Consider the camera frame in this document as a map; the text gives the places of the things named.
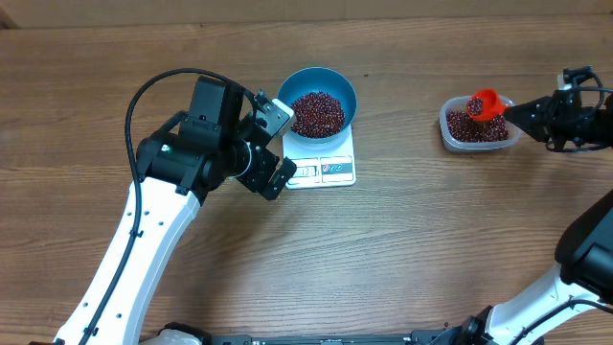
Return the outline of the red measuring scoop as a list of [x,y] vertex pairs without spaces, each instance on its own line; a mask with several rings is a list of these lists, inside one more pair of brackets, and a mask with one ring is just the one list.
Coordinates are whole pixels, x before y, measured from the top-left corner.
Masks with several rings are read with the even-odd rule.
[[507,108],[494,89],[482,89],[468,99],[465,111],[473,121],[487,122],[502,115]]

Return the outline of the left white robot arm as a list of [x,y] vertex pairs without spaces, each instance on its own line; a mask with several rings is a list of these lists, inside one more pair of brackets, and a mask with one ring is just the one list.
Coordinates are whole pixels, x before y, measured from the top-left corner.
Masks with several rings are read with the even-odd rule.
[[151,298],[178,240],[207,194],[235,179],[267,200],[295,173],[267,149],[294,124],[284,105],[215,121],[180,111],[132,154],[134,180],[117,231],[56,344],[136,344]]

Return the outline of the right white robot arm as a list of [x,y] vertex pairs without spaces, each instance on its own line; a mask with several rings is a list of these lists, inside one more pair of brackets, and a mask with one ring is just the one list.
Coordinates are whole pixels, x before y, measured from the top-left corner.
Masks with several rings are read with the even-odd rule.
[[[612,145],[612,92],[596,88],[599,101],[581,104],[581,88],[513,106],[504,113],[548,150],[563,152]],[[539,344],[543,336],[590,310],[612,311],[612,195],[606,194],[564,231],[555,264],[509,301],[471,316],[453,336],[456,344]]]

